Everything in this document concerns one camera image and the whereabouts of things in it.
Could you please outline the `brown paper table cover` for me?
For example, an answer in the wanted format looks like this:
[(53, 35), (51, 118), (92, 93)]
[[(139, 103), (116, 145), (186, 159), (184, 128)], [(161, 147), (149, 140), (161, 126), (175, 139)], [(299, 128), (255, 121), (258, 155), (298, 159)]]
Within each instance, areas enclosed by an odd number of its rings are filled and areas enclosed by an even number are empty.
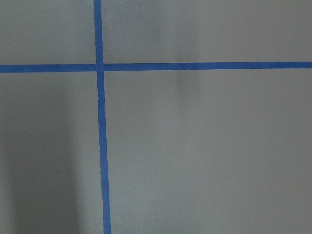
[[(106, 63), (312, 59), (309, 0), (104, 0)], [(311, 69), (105, 73), (111, 232), (309, 234)], [(0, 231), (101, 234), (95, 72), (0, 76)]]

